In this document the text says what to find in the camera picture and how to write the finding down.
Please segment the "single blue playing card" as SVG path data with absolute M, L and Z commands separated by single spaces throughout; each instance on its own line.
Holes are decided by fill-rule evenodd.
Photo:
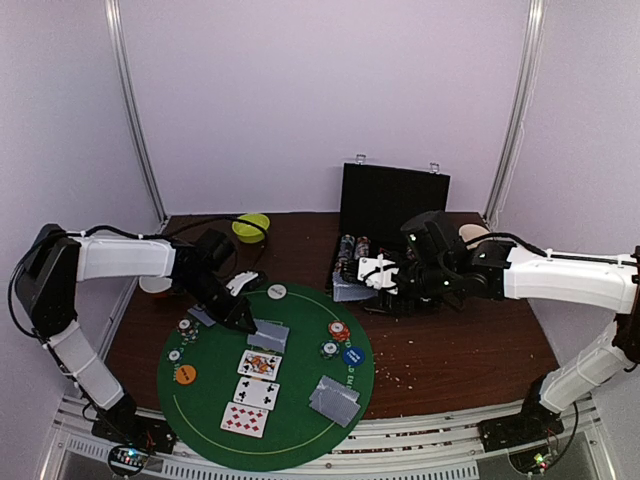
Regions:
M 212 327 L 216 324 L 216 321 L 213 320 L 205 310 L 198 306 L 191 307 L 187 313 L 205 327 Z

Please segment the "white dealer button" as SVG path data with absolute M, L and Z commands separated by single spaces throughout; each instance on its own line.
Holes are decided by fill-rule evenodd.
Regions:
M 288 290 L 283 284 L 272 284 L 267 289 L 267 295 L 272 300 L 281 300 L 287 295 L 287 293 Z

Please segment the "blue playing card deck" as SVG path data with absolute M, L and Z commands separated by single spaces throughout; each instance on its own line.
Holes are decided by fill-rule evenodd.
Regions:
M 377 291 L 369 287 L 350 283 L 339 272 L 332 273 L 332 298 L 334 302 L 356 302 L 375 298 Z

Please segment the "green white small chip stack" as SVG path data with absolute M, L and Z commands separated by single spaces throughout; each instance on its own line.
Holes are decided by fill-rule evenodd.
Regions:
M 183 360 L 183 351 L 180 349 L 171 349 L 166 355 L 167 361 L 176 366 L 180 365 Z

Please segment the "orange big blind button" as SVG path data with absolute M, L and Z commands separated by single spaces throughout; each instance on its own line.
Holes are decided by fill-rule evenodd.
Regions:
M 192 365 L 180 365 L 175 370 L 174 379 L 179 385 L 191 385 L 197 379 L 197 370 Z

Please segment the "queen of spades card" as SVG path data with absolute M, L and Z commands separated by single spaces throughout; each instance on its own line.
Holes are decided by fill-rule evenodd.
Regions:
M 281 362 L 281 356 L 245 350 L 237 367 L 237 373 L 267 381 L 275 381 Z

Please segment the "red cream poker chip stack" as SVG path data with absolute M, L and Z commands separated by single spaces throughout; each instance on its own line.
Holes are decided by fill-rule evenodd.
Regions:
M 342 321 L 331 322 L 328 326 L 329 333 L 337 342 L 346 342 L 350 339 L 351 333 L 348 326 Z

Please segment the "blue small blind button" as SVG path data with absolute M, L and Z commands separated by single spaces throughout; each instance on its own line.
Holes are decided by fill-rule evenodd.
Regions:
M 358 367 L 365 362 L 366 354 L 362 348 L 351 346 L 343 351 L 342 359 L 346 365 Z

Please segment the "ace of clubs card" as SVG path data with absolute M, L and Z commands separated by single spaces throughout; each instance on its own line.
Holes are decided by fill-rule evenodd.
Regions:
M 233 401 L 272 411 L 275 408 L 279 390 L 279 383 L 241 377 L 236 386 Z

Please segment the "ten of diamonds card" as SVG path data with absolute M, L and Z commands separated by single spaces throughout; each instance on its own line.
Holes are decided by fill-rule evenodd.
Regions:
M 252 438 L 262 438 L 269 411 L 240 403 L 228 402 L 220 423 L 224 431 Z

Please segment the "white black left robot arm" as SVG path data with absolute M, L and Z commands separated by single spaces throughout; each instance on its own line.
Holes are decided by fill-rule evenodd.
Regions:
M 195 241 L 137 234 L 111 225 L 70 231 L 41 227 L 17 261 L 7 289 L 10 311 L 22 308 L 36 339 L 69 374 L 106 429 L 123 444 L 144 433 L 137 405 L 87 335 L 84 315 L 96 286 L 126 280 L 165 280 L 190 295 L 217 325 L 256 330 L 249 300 L 223 284 L 218 271 L 231 252 L 224 234 L 205 232 Z

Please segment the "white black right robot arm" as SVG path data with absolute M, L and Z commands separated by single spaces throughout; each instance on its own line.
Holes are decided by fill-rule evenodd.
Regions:
M 569 360 L 612 322 L 596 307 L 554 301 L 469 300 L 456 314 L 361 317 L 379 359 L 368 418 L 507 403 Z

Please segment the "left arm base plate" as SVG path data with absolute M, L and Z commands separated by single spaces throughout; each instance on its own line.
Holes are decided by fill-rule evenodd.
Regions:
M 93 436 L 111 442 L 133 446 L 151 453 L 171 454 L 177 441 L 176 433 L 165 420 L 136 415 L 132 433 L 109 426 L 103 419 L 93 423 Z

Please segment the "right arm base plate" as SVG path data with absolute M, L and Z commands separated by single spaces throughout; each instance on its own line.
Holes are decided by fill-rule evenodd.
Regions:
M 545 440 L 549 432 L 561 434 L 565 428 L 558 414 L 520 412 L 483 420 L 478 430 L 484 451 L 493 452 Z

